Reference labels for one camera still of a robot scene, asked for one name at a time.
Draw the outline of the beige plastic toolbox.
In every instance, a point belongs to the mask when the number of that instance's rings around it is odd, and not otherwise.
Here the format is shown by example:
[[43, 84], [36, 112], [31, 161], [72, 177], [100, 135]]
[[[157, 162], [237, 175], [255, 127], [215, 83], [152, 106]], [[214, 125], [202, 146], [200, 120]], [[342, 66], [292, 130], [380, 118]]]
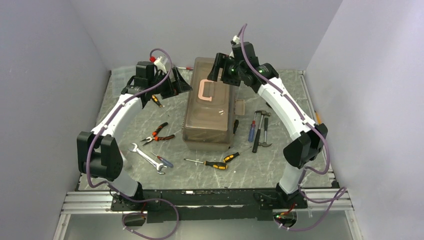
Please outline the beige plastic toolbox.
[[237, 99], [235, 86], [207, 79], [214, 61], [194, 61], [182, 128], [182, 140], [191, 150], [226, 152], [233, 143], [236, 117], [245, 114], [245, 101]]

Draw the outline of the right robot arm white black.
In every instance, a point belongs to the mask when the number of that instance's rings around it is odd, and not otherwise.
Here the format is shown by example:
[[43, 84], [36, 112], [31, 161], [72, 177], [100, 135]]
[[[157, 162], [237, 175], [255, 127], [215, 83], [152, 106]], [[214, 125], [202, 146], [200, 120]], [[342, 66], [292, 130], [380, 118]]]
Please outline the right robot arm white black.
[[328, 128], [300, 108], [270, 63], [259, 63], [250, 42], [233, 44], [231, 54], [217, 53], [207, 79], [237, 87], [244, 83], [270, 105], [284, 124], [292, 141], [283, 149], [286, 167], [275, 200], [280, 207], [289, 207], [300, 193], [309, 163], [325, 146]]

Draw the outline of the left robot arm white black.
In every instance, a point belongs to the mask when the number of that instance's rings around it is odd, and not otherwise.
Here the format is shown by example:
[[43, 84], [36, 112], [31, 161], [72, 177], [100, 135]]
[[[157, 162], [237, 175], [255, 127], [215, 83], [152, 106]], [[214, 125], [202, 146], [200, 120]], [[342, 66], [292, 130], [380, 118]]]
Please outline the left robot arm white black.
[[124, 170], [118, 141], [153, 95], [167, 99], [191, 90], [175, 66], [167, 70], [159, 63], [138, 62], [135, 74], [129, 78], [103, 121], [77, 136], [78, 169], [86, 175], [88, 185], [91, 188], [108, 185], [124, 197], [123, 202], [129, 209], [139, 209], [145, 199], [143, 187]]

